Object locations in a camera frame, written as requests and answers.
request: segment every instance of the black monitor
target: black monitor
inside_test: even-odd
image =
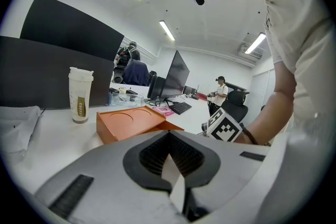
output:
[[[181,95],[188,76],[189,69],[183,61],[180,53],[176,51],[162,88],[161,97],[167,98]]]
[[[157,76],[153,77],[147,97],[150,98],[151,100],[155,100],[158,96],[160,96],[164,81],[165,81],[164,78]]]
[[[183,94],[191,94],[192,90],[193,90],[193,88],[191,88],[189,86],[184,86]]]
[[[34,0],[20,38],[114,61],[124,35],[57,0]]]
[[[113,61],[50,44],[0,37],[0,106],[69,108],[70,67],[93,71],[89,105],[105,105]]]

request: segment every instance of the sticker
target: sticker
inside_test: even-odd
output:
[[[77,114],[80,117],[86,117],[85,92],[78,92]]]
[[[218,140],[230,142],[239,132],[235,124],[225,117],[211,135]]]
[[[208,121],[208,128],[214,124],[216,120],[220,118],[220,116],[223,115],[223,111],[221,109],[218,109],[215,114],[212,115],[212,117]]]

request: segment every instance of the bracelet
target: bracelet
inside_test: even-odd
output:
[[[253,137],[253,135],[243,126],[243,133],[247,135],[247,137],[251,140],[252,144],[258,145],[258,142]]]

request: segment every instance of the ceiling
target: ceiling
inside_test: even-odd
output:
[[[226,55],[237,55],[243,42],[251,44],[264,31],[266,18],[264,0],[205,0],[203,6],[193,0],[110,0],[110,5],[159,46],[198,48]],[[175,42],[166,36],[160,20],[166,21]],[[256,51],[269,56],[267,41]]]

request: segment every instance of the orange box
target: orange box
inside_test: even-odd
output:
[[[105,145],[159,130],[184,131],[148,106],[97,113],[96,128]]]

